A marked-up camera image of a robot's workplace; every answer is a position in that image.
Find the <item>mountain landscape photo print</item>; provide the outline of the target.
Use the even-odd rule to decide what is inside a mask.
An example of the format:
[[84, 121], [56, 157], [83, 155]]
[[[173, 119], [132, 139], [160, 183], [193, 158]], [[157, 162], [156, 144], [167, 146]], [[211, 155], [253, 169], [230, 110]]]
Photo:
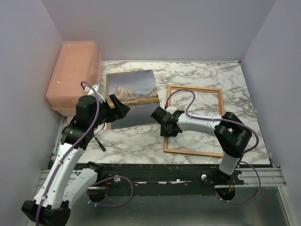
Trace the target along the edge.
[[152, 70], [106, 74], [106, 93], [130, 108], [124, 119], [107, 124], [108, 129], [122, 129], [155, 124], [151, 118], [160, 106], [158, 89]]

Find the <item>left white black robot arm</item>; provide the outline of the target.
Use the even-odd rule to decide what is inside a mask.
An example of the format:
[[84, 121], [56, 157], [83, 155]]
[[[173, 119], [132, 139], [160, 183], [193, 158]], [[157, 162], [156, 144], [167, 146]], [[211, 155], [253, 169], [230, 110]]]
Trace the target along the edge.
[[32, 200], [25, 201], [22, 212], [38, 226], [64, 226], [70, 217], [71, 208], [91, 186], [106, 184], [104, 167], [89, 162], [80, 175], [71, 183], [70, 176], [89, 142], [94, 130], [106, 123], [123, 119], [130, 107], [110, 95], [114, 104], [93, 95], [82, 96], [76, 105], [76, 114], [62, 131], [57, 158], [41, 189]]

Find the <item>orange wooden picture frame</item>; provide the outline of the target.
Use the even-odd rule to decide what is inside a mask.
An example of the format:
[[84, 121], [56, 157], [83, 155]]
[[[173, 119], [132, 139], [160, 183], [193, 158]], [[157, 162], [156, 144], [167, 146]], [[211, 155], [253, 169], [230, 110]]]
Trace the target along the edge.
[[[201, 88], [201, 87], [192, 87], [192, 86], [181, 86], [181, 85], [168, 85], [168, 97], [167, 97], [167, 105], [170, 105], [170, 98], [172, 96], [172, 90], [179, 91], [181, 89], [188, 89], [190, 91], [196, 92], [206, 92], [206, 93], [215, 93], [218, 96], [218, 104], [219, 104], [219, 113], [221, 115], [225, 114], [224, 110], [224, 102], [222, 96], [222, 90], [217, 88]], [[168, 148], [168, 138], [164, 138], [163, 151], [165, 153], [177, 153], [177, 154], [188, 154], [188, 155], [200, 155], [200, 156], [209, 156], [209, 157], [218, 157], [222, 158], [222, 153], [211, 153], [211, 152], [203, 152], [203, 151], [193, 151], [193, 150], [184, 150], [184, 149], [170, 149]]]

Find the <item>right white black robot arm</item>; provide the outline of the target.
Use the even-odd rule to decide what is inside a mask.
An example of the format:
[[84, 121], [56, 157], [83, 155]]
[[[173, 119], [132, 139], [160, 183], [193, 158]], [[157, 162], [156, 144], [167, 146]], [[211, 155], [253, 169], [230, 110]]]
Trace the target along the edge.
[[187, 115], [181, 110], [170, 113], [157, 107], [151, 114], [151, 118], [160, 124], [162, 137], [175, 137], [184, 131], [215, 136], [224, 152], [216, 173], [217, 181], [225, 185], [233, 180], [233, 173], [252, 137], [251, 129], [235, 114], [226, 112], [221, 116], [201, 117], [195, 114]]

